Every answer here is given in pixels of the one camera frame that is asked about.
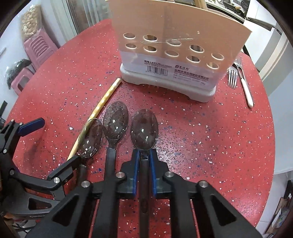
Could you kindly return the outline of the yellow patterned chopstick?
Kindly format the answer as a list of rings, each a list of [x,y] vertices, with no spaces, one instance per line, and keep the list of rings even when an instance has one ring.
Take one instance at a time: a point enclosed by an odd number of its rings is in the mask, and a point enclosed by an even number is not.
[[[120,85],[120,83],[122,82],[121,78],[117,78],[114,83],[110,86],[110,88],[107,90],[107,92],[105,93],[105,95],[102,97],[102,99],[99,101],[99,103],[97,104],[97,106],[95,107],[95,109],[93,110],[93,112],[91,113],[90,117],[88,118],[87,122],[89,122],[90,120],[92,120],[93,118],[96,118],[99,113],[101,112],[101,110],[103,109],[103,107],[105,106],[105,104],[107,103],[107,101],[110,99],[110,97],[112,96],[112,94],[114,93],[114,91],[117,89],[117,87]],[[78,140],[81,136],[81,133],[79,134],[79,136],[77,137],[70,153],[69,156],[67,158],[67,161],[72,158],[78,149]]]

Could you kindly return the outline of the long metal fork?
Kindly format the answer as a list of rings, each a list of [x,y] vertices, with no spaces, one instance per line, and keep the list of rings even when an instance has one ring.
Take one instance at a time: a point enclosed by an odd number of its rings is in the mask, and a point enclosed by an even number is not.
[[[240,78],[244,79],[246,81],[246,77],[245,77],[245,74],[244,74],[244,71],[243,71],[243,68],[242,68],[240,58],[236,58],[234,63],[236,65],[236,67],[237,67],[237,70],[238,70]]]

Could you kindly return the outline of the white handled metal spoon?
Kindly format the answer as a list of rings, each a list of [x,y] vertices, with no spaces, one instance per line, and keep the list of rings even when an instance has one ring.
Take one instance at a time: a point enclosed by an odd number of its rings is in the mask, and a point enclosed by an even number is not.
[[[240,81],[241,81],[241,84],[242,84],[242,87],[244,90],[244,94],[246,96],[247,104],[248,104],[249,108],[253,108],[254,102],[253,102],[252,95],[251,95],[251,92],[248,87],[247,80],[245,81],[244,79],[240,78]]]

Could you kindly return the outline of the white refrigerator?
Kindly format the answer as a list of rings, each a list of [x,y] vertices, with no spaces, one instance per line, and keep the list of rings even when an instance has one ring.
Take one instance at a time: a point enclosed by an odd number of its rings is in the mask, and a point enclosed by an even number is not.
[[[292,76],[292,45],[275,18],[258,1],[249,1],[244,26],[252,33],[245,47],[267,95]]]

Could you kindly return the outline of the short metal fork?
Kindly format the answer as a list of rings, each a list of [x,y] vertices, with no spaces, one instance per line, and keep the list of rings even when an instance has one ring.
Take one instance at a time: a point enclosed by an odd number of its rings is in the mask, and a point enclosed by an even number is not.
[[[230,67],[227,71],[228,74],[228,86],[235,89],[238,77],[238,71],[234,67]]]

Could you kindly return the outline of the beige cutlery holder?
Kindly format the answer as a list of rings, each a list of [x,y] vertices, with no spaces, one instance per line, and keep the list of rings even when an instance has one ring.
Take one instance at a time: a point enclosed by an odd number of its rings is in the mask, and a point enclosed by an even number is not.
[[[251,31],[216,10],[173,1],[109,1],[122,79],[206,103]]]

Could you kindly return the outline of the black plastic bag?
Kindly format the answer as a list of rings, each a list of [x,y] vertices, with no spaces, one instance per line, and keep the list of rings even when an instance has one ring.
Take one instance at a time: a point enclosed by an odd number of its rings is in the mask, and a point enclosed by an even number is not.
[[[28,67],[30,64],[31,60],[22,59],[6,69],[5,78],[9,89],[11,89],[11,84],[16,76],[23,70],[23,68]]]

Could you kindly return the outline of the single pink stool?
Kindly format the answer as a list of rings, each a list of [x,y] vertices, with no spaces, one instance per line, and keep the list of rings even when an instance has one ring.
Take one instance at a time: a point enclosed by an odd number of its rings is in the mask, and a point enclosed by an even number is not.
[[[11,83],[11,88],[19,96],[34,74],[28,68],[23,68]]]

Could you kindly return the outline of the dark translucent spoon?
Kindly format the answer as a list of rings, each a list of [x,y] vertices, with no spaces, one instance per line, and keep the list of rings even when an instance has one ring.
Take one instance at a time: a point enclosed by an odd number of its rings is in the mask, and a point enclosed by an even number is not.
[[[81,157],[81,164],[77,170],[77,185],[81,185],[86,179],[87,162],[99,151],[102,135],[102,123],[97,118],[90,119],[81,130],[77,143],[77,154]]]
[[[115,173],[116,144],[126,133],[128,122],[128,109],[122,101],[112,103],[105,112],[103,132],[108,141],[105,160],[105,178]]]
[[[140,109],[131,125],[131,139],[139,150],[139,237],[149,237],[149,151],[158,135],[157,119],[149,109]]]

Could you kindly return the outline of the stack of pink stools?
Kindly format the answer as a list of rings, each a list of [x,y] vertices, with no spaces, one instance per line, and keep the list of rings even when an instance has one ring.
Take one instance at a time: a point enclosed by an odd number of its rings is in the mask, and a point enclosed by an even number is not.
[[[58,47],[43,28],[27,39],[23,46],[35,70],[58,50]]]

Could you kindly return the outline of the bag of nuts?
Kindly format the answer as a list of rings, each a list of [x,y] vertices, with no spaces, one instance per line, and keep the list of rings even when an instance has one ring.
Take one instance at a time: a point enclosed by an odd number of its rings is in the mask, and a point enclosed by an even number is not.
[[[25,42],[42,28],[42,10],[39,4],[30,6],[20,18],[22,41]]]

